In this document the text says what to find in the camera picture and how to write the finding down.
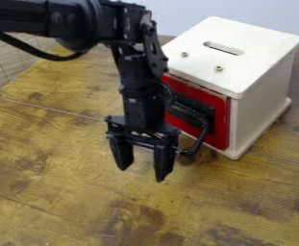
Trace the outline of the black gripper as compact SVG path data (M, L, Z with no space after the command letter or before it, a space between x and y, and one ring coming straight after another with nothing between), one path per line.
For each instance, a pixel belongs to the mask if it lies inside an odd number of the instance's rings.
M108 115L106 137L117 168L133 162L133 147L153 149L154 179L160 183L173 170L178 130L164 121L164 103L158 96L121 97L122 115Z

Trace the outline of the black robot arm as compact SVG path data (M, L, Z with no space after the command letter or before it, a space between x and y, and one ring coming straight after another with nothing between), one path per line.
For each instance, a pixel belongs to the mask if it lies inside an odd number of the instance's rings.
M97 44L110 49L124 110L105 118L116 166L128 168L136 146L149 148L162 181L173 169L178 130L164 121L160 78L168 58L150 11L110 0L0 0L0 40L55 62L76 59Z

